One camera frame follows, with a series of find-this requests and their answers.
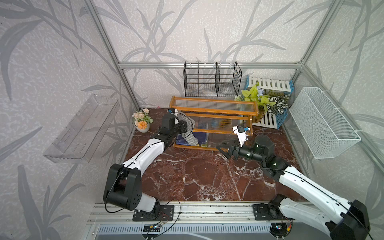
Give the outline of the grey striped cloth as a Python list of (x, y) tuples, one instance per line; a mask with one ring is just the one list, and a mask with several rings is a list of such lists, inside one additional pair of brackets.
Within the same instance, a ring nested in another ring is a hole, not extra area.
[(186, 132), (181, 134), (181, 136), (190, 146), (196, 146), (199, 143), (199, 140), (193, 135), (195, 121), (185, 115), (182, 111), (178, 111), (177, 117), (179, 118), (179, 121), (185, 121), (187, 123)]

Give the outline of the orange wooden three-tier bookshelf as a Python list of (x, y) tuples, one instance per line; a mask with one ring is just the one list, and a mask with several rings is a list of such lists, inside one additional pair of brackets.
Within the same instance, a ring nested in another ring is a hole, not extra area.
[(237, 138), (236, 126), (249, 127), (246, 136), (253, 135), (252, 118), (259, 115), (255, 102), (182, 98), (173, 96), (170, 108), (182, 111), (195, 121), (194, 132), (205, 133), (207, 142), (202, 145), (186, 146), (175, 144), (176, 148), (215, 151), (225, 140)]

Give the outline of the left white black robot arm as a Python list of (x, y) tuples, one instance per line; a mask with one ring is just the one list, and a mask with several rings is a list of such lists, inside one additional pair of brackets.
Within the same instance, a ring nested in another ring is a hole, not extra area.
[(110, 167), (103, 194), (104, 204), (112, 204), (122, 210), (137, 210), (145, 218), (156, 220), (161, 205), (158, 199), (143, 193), (142, 175), (152, 162), (170, 147), (177, 136), (193, 132), (195, 121), (178, 110), (164, 115), (159, 130), (132, 158), (121, 165)]

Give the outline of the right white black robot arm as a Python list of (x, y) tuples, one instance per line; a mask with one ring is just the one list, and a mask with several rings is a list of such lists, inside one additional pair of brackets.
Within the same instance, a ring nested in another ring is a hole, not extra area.
[(325, 233), (333, 240), (364, 240), (370, 236), (367, 207), (358, 200), (352, 202), (333, 194), (303, 175), (286, 160), (275, 155), (275, 144), (265, 135), (256, 136), (252, 146), (246, 146), (248, 136), (220, 143), (217, 149), (227, 158), (257, 161), (265, 175), (294, 190), (313, 207), (297, 203), (278, 194), (268, 203), (272, 219), (294, 219)]

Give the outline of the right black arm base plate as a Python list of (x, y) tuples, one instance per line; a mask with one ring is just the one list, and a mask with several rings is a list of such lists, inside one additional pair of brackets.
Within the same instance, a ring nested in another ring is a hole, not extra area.
[(256, 221), (285, 221), (294, 220), (283, 216), (279, 208), (270, 207), (265, 203), (252, 205), (253, 214)]

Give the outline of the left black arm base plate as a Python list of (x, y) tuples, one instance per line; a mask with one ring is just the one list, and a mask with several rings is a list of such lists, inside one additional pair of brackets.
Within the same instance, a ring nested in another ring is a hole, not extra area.
[(135, 210), (133, 215), (134, 222), (152, 222), (152, 221), (172, 221), (174, 218), (174, 205), (155, 205), (151, 212)]

